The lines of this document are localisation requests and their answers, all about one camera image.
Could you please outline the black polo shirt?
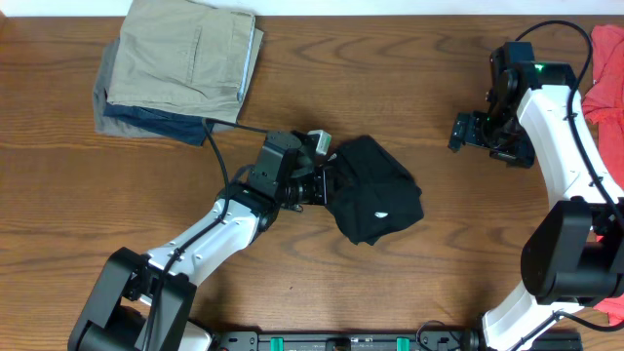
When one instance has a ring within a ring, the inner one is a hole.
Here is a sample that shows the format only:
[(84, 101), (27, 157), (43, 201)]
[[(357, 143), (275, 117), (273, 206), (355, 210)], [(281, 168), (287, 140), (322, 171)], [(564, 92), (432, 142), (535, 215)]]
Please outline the black polo shirt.
[(374, 245), (424, 218), (422, 190), (411, 173), (371, 136), (340, 144), (327, 162), (326, 208), (354, 245)]

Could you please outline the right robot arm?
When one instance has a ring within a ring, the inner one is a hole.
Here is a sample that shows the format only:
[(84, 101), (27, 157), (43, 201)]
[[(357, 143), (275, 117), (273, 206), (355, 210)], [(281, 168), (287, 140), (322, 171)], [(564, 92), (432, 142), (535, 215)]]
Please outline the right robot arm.
[(566, 63), (493, 61), (490, 108), (458, 115), (450, 147), (538, 164), (549, 212), (521, 254), (521, 282), (480, 322), (483, 350), (528, 350), (562, 318), (623, 294), (623, 190), (582, 116)]

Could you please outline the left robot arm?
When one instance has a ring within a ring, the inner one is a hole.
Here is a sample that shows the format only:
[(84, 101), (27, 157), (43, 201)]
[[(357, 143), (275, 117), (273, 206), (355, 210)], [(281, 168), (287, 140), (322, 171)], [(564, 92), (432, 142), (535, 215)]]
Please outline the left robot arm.
[(369, 245), (423, 219), (414, 177), (374, 138), (330, 143), (322, 130), (267, 132), (256, 161), (225, 178), (206, 216), (147, 253), (109, 257), (68, 348), (209, 349), (211, 335), (189, 320), (197, 289), (283, 210), (324, 207), (351, 242)]

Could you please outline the red shirt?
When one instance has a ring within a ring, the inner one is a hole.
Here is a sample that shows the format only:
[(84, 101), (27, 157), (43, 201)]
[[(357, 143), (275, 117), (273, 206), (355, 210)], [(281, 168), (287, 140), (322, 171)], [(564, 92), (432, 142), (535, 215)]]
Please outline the red shirt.
[(599, 153), (623, 188), (623, 28), (597, 25), (593, 41), (593, 85), (582, 102), (585, 118), (598, 126)]

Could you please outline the navy folded garment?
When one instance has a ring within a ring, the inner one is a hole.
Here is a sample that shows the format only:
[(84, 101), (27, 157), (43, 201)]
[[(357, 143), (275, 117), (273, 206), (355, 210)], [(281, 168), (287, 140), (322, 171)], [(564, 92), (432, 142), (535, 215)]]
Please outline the navy folded garment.
[(150, 133), (195, 146), (202, 146), (206, 139), (206, 132), (212, 132), (214, 129), (213, 123), (205, 122), (199, 116), (187, 116), (139, 106), (107, 103), (104, 115)]

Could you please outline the beige folded trousers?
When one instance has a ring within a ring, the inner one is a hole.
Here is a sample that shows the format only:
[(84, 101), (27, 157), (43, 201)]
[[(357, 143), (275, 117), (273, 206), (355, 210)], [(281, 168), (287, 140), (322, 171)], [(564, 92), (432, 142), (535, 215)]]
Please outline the beige folded trousers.
[(249, 13), (135, 0), (120, 30), (107, 101), (233, 123), (262, 39)]

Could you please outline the grey folded garment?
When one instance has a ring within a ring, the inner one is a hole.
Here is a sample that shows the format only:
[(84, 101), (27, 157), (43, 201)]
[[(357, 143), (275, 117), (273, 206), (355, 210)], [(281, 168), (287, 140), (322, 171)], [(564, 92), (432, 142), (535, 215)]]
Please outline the grey folded garment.
[[(187, 81), (185, 75), (193, 73), (193, 64), (197, 60), (197, 55), (201, 52), (201, 49), (198, 47), (200, 38), (201, 36), (197, 35), (195, 38), (187, 41), (175, 40), (172, 43), (166, 43), (162, 40), (149, 43), (141, 40), (137, 43), (136, 52), (138, 54), (144, 53), (154, 60), (154, 72), (161, 75), (165, 74), (179, 83), (185, 83)], [(106, 46), (101, 58), (93, 89), (96, 131), (114, 137), (161, 137), (104, 115), (104, 108), (109, 103), (107, 98), (113, 81), (113, 67), (117, 58), (119, 44), (120, 41), (115, 40)]]

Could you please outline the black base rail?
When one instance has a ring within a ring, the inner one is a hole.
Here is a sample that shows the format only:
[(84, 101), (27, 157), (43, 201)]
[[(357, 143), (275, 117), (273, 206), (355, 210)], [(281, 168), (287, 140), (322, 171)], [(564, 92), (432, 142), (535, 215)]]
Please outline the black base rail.
[(231, 331), (217, 334), (214, 351), (420, 351), (478, 350), (476, 337), (464, 343), (462, 331), (419, 333), (331, 334), (257, 333)]

